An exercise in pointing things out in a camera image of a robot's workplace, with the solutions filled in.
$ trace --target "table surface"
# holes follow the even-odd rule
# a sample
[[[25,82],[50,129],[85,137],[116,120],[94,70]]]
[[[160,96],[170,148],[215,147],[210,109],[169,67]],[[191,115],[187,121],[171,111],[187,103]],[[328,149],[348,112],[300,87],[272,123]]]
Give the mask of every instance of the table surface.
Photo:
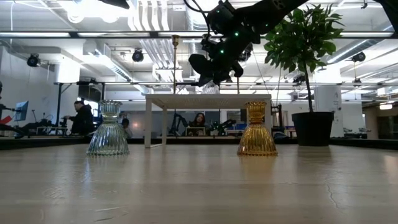
[[[278,145],[0,151],[2,223],[397,223],[398,151]]]
[[[249,101],[270,100],[270,94],[148,94],[147,100],[168,109],[244,109]]]

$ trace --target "tree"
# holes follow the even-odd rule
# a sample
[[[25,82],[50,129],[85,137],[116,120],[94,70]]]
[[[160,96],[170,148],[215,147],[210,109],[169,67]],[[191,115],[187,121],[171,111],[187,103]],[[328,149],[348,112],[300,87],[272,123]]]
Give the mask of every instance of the tree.
[[[325,54],[332,55],[336,51],[333,39],[341,37],[343,29],[334,28],[340,24],[341,15],[332,14],[332,5],[322,9],[321,5],[307,10],[295,9],[287,15],[286,20],[280,22],[266,35],[268,43],[264,49],[268,51],[265,63],[271,62],[275,68],[289,69],[289,73],[300,70],[305,74],[305,84],[308,91],[308,104],[313,112],[308,68],[311,72],[317,66],[326,66],[322,62]]]

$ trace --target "computer monitor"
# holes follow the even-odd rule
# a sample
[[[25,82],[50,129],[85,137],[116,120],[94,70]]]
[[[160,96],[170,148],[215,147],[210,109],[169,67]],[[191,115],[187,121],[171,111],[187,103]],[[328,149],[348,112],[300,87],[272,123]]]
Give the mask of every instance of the computer monitor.
[[[15,107],[15,120],[14,121],[25,121],[27,114],[27,105],[29,101],[17,103]]]

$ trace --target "glass vase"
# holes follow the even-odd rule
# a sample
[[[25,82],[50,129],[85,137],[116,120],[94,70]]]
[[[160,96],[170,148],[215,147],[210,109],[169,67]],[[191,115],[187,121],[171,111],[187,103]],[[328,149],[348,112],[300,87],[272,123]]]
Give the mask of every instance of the glass vase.
[[[265,116],[266,102],[252,101],[246,103],[250,124],[243,132],[239,143],[240,156],[277,156],[275,143],[267,130],[263,117]]]
[[[121,102],[101,100],[99,107],[103,123],[98,127],[91,139],[87,155],[113,156],[129,154],[126,135],[118,124]]]

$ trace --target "red object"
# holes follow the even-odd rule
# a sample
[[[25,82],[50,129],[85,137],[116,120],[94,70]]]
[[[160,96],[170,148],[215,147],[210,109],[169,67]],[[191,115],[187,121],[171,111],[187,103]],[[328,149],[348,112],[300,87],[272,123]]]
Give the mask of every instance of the red object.
[[[0,120],[0,124],[7,124],[10,121],[12,121],[12,117],[6,116],[4,119]]]

